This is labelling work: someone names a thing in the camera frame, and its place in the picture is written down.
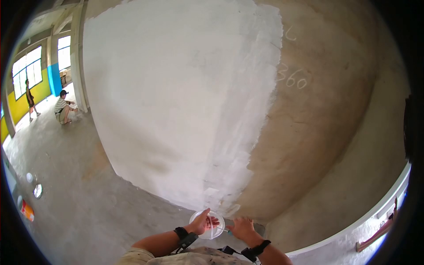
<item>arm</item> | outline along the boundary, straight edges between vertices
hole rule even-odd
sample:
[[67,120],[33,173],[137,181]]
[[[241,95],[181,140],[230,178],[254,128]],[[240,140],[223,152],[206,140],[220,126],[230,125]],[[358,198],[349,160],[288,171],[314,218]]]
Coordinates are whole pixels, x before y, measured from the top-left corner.
[[[260,245],[264,238],[258,234],[253,228],[253,220],[248,218],[234,219],[234,226],[227,226],[235,237],[244,241],[250,248]],[[263,265],[283,264],[293,265],[289,257],[269,244],[265,247],[262,254],[258,256]]]
[[[204,210],[199,216],[194,219],[194,221],[184,226],[187,233],[195,233],[196,235],[203,234],[206,230],[211,229],[208,213],[210,209]],[[215,217],[212,218],[212,225],[216,227],[219,225],[218,219]],[[148,252],[152,253],[155,257],[162,257],[170,254],[172,251],[176,250],[178,242],[180,241],[178,235],[174,231],[168,231],[161,234],[155,234],[146,238],[141,239],[134,243],[131,247],[145,249]]]

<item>person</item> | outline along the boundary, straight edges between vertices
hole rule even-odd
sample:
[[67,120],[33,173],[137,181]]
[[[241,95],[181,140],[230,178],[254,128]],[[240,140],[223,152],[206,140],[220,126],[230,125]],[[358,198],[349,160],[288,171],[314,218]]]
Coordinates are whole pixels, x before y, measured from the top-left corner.
[[389,220],[375,233],[370,239],[365,242],[359,243],[356,242],[356,252],[361,252],[367,247],[369,247],[372,243],[374,243],[377,239],[379,239],[382,235],[389,232],[390,228],[393,225],[394,220],[397,216],[397,197],[395,197],[395,209],[393,213],[389,216]]
[[[219,221],[211,216],[211,223],[208,216],[209,211],[210,208],[204,210],[192,223],[184,226],[183,228],[187,233],[193,232],[196,235],[201,235],[205,231],[210,230],[211,227],[217,227]],[[261,245],[264,242],[264,239],[254,230],[253,220],[249,218],[235,218],[234,225],[227,226],[227,229],[236,238],[244,241],[250,248]],[[137,241],[121,257],[117,265],[252,264],[218,249],[207,247],[187,248],[178,254],[170,255],[171,252],[179,248],[180,237],[176,230],[155,234]],[[293,265],[285,254],[271,244],[268,244],[263,249],[258,258],[263,265]]]
[[78,108],[71,108],[69,107],[70,104],[75,104],[73,101],[67,101],[65,100],[66,95],[69,92],[66,92],[65,90],[62,90],[59,94],[59,99],[56,102],[56,105],[54,105],[54,113],[56,115],[56,119],[60,122],[60,124],[65,125],[67,123],[71,123],[71,119],[68,118],[69,112],[77,112]]
[[27,96],[27,101],[28,101],[28,105],[29,105],[29,122],[32,122],[33,118],[31,118],[31,113],[35,110],[35,113],[37,113],[37,117],[40,116],[41,113],[39,113],[37,111],[37,109],[35,108],[35,104],[34,104],[34,96],[31,95],[31,91],[29,90],[29,80],[25,80],[25,84],[26,84],[26,96]]

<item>clear plastic bowl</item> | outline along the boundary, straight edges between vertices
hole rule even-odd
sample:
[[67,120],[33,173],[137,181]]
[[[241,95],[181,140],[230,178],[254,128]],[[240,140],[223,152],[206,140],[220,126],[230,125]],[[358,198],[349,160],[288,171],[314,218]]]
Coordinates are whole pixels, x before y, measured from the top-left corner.
[[[190,218],[190,223],[194,221],[194,218],[196,218],[199,214],[201,214],[203,211],[199,211],[199,212],[195,212],[191,218]],[[199,235],[199,238],[203,238],[203,239],[214,239],[215,237],[218,237],[220,234],[222,234],[222,231],[224,231],[225,229],[225,221],[224,218],[222,218],[221,215],[219,215],[218,213],[215,213],[214,211],[210,211],[209,216],[214,216],[215,218],[218,218],[219,221],[219,225],[217,228],[212,229],[212,238],[211,238],[211,231],[210,230],[206,230],[206,232],[204,232],[203,234]]]

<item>wrist strap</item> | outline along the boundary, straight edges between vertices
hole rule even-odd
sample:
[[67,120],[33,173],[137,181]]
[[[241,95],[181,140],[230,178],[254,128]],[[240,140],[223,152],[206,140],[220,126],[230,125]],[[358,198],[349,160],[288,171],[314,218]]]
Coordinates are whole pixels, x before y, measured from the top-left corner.
[[256,257],[262,254],[262,252],[264,251],[264,248],[266,248],[270,243],[271,241],[264,240],[260,245],[257,245],[254,248],[243,249],[241,251],[241,254],[245,256],[246,258],[248,258],[250,261],[255,262]]
[[256,247],[251,249],[251,252],[253,255],[255,256],[259,256],[260,254],[262,254],[262,252],[264,252],[264,249],[271,244],[271,241],[269,240],[264,240],[260,245],[257,245]]
[[178,235],[180,240],[183,240],[184,238],[188,236],[188,232],[186,231],[184,227],[177,227],[175,228],[174,232]]

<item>yellow wall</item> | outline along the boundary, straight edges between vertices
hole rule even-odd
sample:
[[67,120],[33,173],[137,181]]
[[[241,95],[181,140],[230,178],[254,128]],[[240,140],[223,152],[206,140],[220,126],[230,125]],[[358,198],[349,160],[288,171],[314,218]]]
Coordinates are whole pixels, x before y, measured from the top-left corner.
[[4,139],[6,139],[6,136],[9,134],[4,117],[1,118],[1,122],[0,122],[0,134],[1,134],[0,135],[1,143],[3,143]]
[[[43,81],[31,88],[31,95],[34,96],[35,104],[42,101],[45,97],[51,94],[49,80],[47,76],[47,69],[41,70],[41,74],[43,76]],[[26,99],[25,94],[22,95],[22,97],[18,98],[18,100],[16,100],[14,91],[8,95],[8,100],[13,122],[17,124],[19,120],[29,111],[28,101]]]

